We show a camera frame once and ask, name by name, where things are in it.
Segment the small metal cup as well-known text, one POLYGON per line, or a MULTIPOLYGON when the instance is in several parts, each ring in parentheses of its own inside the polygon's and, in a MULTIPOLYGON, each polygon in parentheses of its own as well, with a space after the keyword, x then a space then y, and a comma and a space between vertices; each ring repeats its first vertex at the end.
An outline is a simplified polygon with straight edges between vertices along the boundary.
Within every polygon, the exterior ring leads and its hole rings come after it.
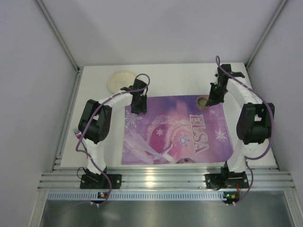
POLYGON ((201 96, 196 100, 196 106, 199 110, 205 110, 209 107, 208 97, 201 96))

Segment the cream round plate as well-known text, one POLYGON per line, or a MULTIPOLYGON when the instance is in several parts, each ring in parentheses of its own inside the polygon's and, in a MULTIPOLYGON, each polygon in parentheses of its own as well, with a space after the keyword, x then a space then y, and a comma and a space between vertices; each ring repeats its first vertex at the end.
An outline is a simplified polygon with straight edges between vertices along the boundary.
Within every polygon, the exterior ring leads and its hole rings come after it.
POLYGON ((107 89, 111 93, 117 93, 123 87, 129 87, 134 83, 136 74, 132 71, 118 71, 107 80, 107 89))

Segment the purple Elsa placemat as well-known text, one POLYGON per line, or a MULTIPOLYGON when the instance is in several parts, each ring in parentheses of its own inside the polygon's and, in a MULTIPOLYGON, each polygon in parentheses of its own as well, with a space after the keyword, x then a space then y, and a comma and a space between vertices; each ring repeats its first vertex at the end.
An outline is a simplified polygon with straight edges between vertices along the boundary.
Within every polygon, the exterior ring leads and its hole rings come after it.
POLYGON ((200 96, 147 99, 147 113, 125 107, 123 165, 221 163, 233 154, 223 105, 201 110, 200 96))

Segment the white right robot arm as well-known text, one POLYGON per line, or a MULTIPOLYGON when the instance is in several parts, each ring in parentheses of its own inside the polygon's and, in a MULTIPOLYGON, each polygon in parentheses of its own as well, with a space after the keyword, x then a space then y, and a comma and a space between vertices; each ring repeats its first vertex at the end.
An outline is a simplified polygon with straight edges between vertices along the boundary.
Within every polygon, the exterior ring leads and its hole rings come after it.
POLYGON ((232 156, 226 161, 229 171, 246 171, 246 162, 263 158, 271 147, 269 142, 263 154, 252 157, 258 145, 271 139, 275 106, 263 101, 246 83, 242 72, 233 72, 230 64, 220 64, 217 68, 216 82, 211 83, 206 107, 224 102, 225 94, 231 94, 241 109, 236 124, 238 142, 232 156))

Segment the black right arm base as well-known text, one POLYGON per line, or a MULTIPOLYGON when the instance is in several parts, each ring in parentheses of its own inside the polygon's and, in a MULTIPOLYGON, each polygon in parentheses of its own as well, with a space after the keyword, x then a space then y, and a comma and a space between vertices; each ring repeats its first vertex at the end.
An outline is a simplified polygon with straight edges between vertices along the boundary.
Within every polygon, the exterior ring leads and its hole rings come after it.
POLYGON ((206 188, 212 190, 220 189, 247 189, 249 187, 248 178, 245 172, 223 174, 206 174, 206 188))

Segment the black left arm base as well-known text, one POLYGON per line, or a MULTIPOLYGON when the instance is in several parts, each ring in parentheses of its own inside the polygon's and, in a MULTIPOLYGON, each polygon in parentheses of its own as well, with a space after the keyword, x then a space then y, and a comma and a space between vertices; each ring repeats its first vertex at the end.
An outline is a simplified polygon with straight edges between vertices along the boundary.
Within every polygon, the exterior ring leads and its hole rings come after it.
MULTIPOLYGON (((112 189, 120 189, 122 184, 122 175, 120 174, 108 174, 107 175, 112 189)), ((110 189, 108 180, 103 175, 97 174, 84 174, 81 177, 80 183, 81 189, 110 189)))

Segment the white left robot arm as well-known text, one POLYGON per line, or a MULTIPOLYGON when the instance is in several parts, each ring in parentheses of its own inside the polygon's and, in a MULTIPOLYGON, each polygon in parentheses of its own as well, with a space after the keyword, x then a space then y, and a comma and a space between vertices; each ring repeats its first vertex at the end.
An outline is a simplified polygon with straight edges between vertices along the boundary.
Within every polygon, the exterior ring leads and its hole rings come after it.
POLYGON ((131 107, 131 113, 145 114, 148 86, 149 83, 135 79, 130 87, 121 88, 103 101, 86 102, 78 124, 81 136, 76 151, 87 155, 90 173, 101 175, 107 167, 103 141, 109 134, 112 114, 126 106, 131 107))

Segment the silver purple fork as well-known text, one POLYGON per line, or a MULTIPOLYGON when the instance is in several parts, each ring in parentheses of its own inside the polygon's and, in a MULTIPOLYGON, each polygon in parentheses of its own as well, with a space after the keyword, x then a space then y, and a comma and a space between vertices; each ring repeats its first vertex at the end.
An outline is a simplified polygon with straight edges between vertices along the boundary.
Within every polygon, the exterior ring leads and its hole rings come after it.
POLYGON ((82 137, 81 131, 79 131, 77 128, 73 128, 72 131, 74 132, 76 138, 80 140, 82 137))

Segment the aluminium mounting rail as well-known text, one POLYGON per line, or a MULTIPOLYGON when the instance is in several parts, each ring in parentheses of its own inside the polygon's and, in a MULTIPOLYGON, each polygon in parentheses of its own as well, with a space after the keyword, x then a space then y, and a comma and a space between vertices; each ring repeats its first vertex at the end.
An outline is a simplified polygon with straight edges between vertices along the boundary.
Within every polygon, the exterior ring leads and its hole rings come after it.
MULTIPOLYGON (((206 174, 219 173, 218 168, 205 169, 202 167, 120 167, 110 168, 109 174, 121 174, 123 190, 206 190, 206 174)), ((38 189, 40 190, 76 190, 80 187, 82 170, 64 168, 43 173, 38 189)), ((247 174, 248 179, 254 180, 254 191, 292 191, 295 184, 289 172, 276 169, 255 169, 247 174)))

